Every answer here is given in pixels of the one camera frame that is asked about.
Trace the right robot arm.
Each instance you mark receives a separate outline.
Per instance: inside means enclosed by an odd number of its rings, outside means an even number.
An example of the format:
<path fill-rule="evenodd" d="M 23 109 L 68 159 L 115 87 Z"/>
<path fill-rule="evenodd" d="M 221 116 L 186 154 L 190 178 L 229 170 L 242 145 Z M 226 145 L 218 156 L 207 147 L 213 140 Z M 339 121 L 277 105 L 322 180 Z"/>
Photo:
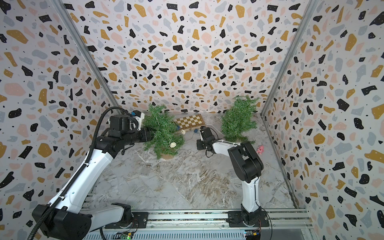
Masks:
<path fill-rule="evenodd" d="M 259 201 L 259 181 L 264 164 L 256 150 L 249 141 L 232 143 L 216 138 L 212 129 L 206 126 L 200 128 L 200 135 L 197 149 L 229 157 L 236 176 L 242 181 L 240 220 L 230 219 L 230 222 L 244 223 L 247 226 L 257 224 L 263 210 Z"/>

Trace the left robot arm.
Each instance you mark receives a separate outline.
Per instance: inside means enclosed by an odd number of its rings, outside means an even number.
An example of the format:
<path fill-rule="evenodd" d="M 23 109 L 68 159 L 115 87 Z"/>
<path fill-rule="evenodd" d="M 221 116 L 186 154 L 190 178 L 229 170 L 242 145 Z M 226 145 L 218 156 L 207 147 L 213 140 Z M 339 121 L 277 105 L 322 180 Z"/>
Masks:
<path fill-rule="evenodd" d="M 41 230 L 43 235 L 58 240 L 82 240 L 89 232 L 109 224 L 116 224 L 120 228 L 133 226 L 135 221 L 130 205 L 113 203 L 110 207 L 89 213 L 81 209 L 99 176 L 116 155 L 135 143 L 145 143 L 151 139 L 150 128 L 125 133 L 120 138 L 98 137 L 63 189 L 48 204 L 37 205 L 33 210 L 36 224 L 28 239 L 33 240 Z"/>

